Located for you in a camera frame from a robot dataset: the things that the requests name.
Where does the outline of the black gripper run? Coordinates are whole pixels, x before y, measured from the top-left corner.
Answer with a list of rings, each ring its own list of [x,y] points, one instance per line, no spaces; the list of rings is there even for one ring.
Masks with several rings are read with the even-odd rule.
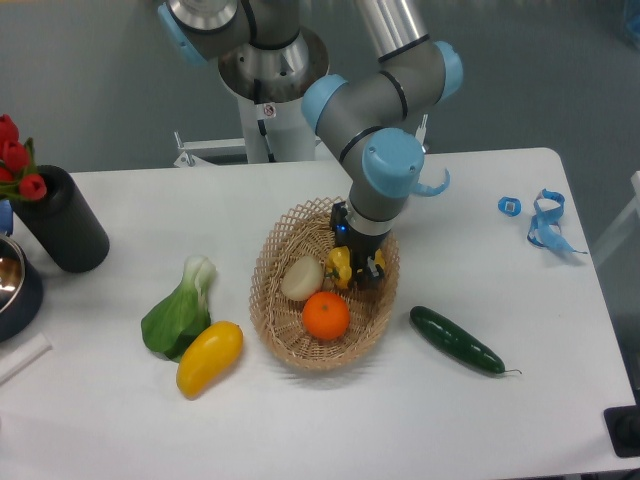
[[[357,269],[357,287],[375,289],[384,279],[384,257],[375,252],[381,248],[390,229],[383,224],[362,218],[347,201],[332,206],[330,230],[334,233],[333,250],[351,250],[352,262]]]

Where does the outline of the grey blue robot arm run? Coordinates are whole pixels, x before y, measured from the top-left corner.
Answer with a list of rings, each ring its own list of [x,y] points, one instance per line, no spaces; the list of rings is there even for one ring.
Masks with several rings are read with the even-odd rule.
[[[352,186],[330,227],[351,274],[335,281],[364,289],[384,277],[376,253],[407,198],[434,194],[419,181],[422,141],[398,123],[455,93],[463,67],[451,45],[430,38],[413,2],[360,1],[357,9],[379,64],[357,84],[330,72],[296,1],[165,1],[158,14],[185,58],[217,63],[238,103],[249,162],[310,160],[323,143],[341,164]]]

